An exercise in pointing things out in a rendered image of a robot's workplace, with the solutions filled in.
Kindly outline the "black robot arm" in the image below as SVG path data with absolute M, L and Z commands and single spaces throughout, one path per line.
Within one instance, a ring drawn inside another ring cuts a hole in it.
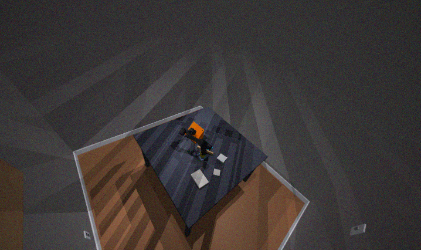
M 189 130 L 187 130 L 186 128 L 182 127 L 179 133 L 180 133 L 181 136 L 184 136 L 184 134 L 186 134 L 185 135 L 186 138 L 189 138 L 189 139 L 197 142 L 199 146 L 201 146 L 205 149 L 210 150 L 212 148 L 212 146 L 206 140 L 198 139 L 198 138 L 192 136 L 192 134 L 195 135 L 195 133 L 196 133 L 196 130 L 194 130 L 193 128 L 190 128 Z

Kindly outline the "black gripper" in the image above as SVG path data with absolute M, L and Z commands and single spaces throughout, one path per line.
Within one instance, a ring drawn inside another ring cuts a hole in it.
M 201 151 L 202 156 L 207 155 L 205 148 L 201 147 L 201 150 L 202 150 Z

